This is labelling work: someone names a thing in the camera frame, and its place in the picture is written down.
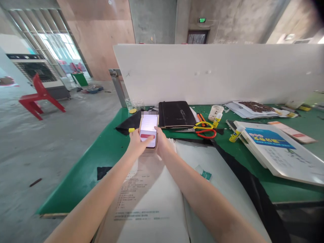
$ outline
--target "yellow cap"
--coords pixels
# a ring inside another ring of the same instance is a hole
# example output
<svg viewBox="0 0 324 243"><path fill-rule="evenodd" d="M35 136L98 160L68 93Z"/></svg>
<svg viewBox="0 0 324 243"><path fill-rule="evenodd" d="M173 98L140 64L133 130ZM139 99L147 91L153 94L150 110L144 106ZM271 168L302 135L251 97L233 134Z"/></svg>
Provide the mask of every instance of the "yellow cap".
<svg viewBox="0 0 324 243"><path fill-rule="evenodd" d="M129 113L134 114L137 110L136 109L131 109Z"/></svg>

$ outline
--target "white partition board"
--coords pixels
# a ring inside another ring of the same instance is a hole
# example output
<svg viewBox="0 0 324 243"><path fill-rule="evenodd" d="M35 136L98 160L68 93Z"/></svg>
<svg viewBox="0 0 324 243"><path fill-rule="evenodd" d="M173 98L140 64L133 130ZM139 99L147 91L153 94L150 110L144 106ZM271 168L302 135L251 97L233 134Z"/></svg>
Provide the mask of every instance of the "white partition board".
<svg viewBox="0 0 324 243"><path fill-rule="evenodd" d="M285 103L324 89L324 45L114 46L127 92L145 105Z"/></svg>

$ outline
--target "metal bracket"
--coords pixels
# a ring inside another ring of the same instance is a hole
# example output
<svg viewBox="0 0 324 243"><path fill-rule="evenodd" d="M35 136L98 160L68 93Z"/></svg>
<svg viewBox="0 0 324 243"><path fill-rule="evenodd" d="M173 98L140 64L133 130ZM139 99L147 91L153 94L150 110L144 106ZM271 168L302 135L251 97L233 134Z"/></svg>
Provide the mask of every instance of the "metal bracket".
<svg viewBox="0 0 324 243"><path fill-rule="evenodd" d="M110 73L112 82L115 86L121 106L126 108L125 93L124 93L122 84L119 79L119 76L121 76L122 73L120 72L120 69L109 69L109 73Z"/></svg>

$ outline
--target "green tabletop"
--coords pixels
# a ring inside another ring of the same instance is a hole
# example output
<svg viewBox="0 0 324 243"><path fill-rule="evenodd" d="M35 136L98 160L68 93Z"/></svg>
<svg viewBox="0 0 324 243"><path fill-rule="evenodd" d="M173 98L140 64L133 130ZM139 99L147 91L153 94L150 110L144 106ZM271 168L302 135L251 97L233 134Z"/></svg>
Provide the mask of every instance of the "green tabletop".
<svg viewBox="0 0 324 243"><path fill-rule="evenodd" d="M191 107L196 112L202 113L204 118L208 120L208 114L211 109L210 105L193 105ZM309 112L300 111L300 114L301 117L297 118L257 119L255 121L266 123L271 120L278 120L318 140L317 143L304 146L324 160L324 132L322 129L324 120L319 118L324 118L324 112L313 109ZM128 116L126 108L119 110L112 122L102 131L97 140L70 170L61 184L38 209L38 214L70 212L98 183L97 167L113 166L122 157L127 149L129 136L122 135L115 130L115 127L128 118ZM218 128L227 129L224 131L224 135L217 134L215 141L260 180L273 203L324 200L324 187L273 176L268 169L262 167L240 140L236 143L229 142L228 139L232 131L225 123L226 120L249 121L249 119L242 119L232 111L223 112L223 118ZM175 133L172 130L164 130L164 133L169 138L199 138L193 133Z"/></svg>

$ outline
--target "orange scissors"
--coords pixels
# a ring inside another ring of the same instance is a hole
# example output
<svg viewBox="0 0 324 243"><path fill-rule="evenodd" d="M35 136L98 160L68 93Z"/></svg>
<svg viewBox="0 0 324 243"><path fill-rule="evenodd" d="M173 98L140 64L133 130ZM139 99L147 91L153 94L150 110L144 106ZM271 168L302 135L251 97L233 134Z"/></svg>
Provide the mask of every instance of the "orange scissors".
<svg viewBox="0 0 324 243"><path fill-rule="evenodd" d="M207 124L209 125L209 127L198 127L199 124ZM184 129L184 130L178 130L176 132L195 132L197 133L197 135L199 137L202 137L202 138L206 138L206 139L212 139L214 137L216 137L216 131L213 129L213 125L209 122L204 122L204 121L201 121L201 122L198 122L196 123L196 125L193 127L193 128L189 128L189 129ZM200 133L204 133L204 132L213 132L214 135L212 136L204 136Z"/></svg>

